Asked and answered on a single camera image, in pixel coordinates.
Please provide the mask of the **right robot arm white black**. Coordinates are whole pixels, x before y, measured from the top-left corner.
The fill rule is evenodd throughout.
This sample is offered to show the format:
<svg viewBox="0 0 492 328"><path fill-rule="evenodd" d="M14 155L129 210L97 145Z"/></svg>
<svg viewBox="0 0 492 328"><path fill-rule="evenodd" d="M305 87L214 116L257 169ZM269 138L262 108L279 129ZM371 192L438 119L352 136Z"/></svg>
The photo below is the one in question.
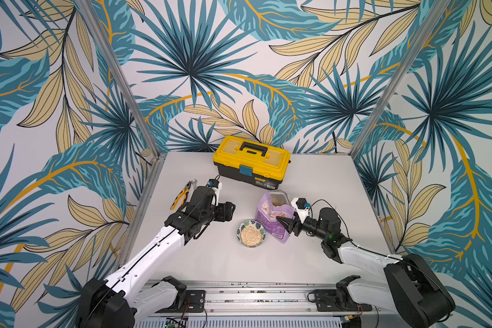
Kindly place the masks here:
<svg viewBox="0 0 492 328"><path fill-rule="evenodd" d="M356 244L343 218L332 207L321 209L317 219L308 208L296 209L291 218L277 217L284 229L295 236L304 233L321 241L330 260L370 273L363 281L351 275L336 284L333 302L341 310L367 304L398 314L410 327L430 327L450 318L455 311L450 296L425 260L416 254L404 257L381 254Z"/></svg>

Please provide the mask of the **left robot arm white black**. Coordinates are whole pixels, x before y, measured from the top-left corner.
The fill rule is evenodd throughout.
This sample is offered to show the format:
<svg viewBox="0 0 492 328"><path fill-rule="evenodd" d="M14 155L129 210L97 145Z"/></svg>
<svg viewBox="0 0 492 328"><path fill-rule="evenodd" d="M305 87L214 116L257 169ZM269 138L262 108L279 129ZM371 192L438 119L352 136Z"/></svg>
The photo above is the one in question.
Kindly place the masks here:
<svg viewBox="0 0 492 328"><path fill-rule="evenodd" d="M236 206L219 202L221 189L217 179L197 187L136 256L104 280L91 279L81 292L75 327L134 327L160 310L180 309L187 287L179 280L167 276L148 289L144 285L169 257L199 239L212 222L232 219Z"/></svg>

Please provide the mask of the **purple oats bag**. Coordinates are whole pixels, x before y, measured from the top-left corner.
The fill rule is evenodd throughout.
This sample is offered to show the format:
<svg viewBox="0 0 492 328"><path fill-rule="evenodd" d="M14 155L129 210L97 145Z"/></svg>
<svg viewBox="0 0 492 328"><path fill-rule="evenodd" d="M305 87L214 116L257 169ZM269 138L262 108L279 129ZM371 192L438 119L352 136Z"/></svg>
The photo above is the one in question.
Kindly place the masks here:
<svg viewBox="0 0 492 328"><path fill-rule="evenodd" d="M276 217L293 218L294 208L288 198L288 194L280 189L267 191L262 196L257 206L255 220L260 222L267 234L273 236L280 243L285 243L290 236L280 234L280 226Z"/></svg>

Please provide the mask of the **green leaf pattern bowl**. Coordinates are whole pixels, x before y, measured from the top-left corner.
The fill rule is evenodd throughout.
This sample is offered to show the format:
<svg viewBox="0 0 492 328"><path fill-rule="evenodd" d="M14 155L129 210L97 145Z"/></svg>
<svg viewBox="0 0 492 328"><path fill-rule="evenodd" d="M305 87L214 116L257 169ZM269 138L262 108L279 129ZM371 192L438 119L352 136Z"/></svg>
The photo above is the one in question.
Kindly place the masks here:
<svg viewBox="0 0 492 328"><path fill-rule="evenodd" d="M266 232L260 222L247 220L239 225L236 236L243 246L255 248L263 244L266 239Z"/></svg>

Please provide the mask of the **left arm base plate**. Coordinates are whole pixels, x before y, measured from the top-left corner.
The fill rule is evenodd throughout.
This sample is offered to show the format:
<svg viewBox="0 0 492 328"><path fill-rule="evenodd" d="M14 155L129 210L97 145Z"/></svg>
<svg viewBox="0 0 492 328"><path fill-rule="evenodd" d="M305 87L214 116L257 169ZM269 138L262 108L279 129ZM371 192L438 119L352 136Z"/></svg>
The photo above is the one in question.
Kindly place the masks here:
<svg viewBox="0 0 492 328"><path fill-rule="evenodd" d="M172 306L158 311L157 314L203 313L205 300L206 291L188 290L177 297Z"/></svg>

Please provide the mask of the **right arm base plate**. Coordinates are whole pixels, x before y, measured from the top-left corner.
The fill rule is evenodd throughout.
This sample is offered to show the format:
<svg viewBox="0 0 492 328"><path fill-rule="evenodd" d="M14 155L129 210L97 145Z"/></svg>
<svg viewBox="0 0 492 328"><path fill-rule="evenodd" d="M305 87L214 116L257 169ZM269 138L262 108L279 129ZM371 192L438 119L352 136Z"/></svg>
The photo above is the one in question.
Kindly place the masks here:
<svg viewBox="0 0 492 328"><path fill-rule="evenodd" d="M318 312L371 312L373 307L365 303L356 303L346 292L337 289L314 290L306 296L314 303Z"/></svg>

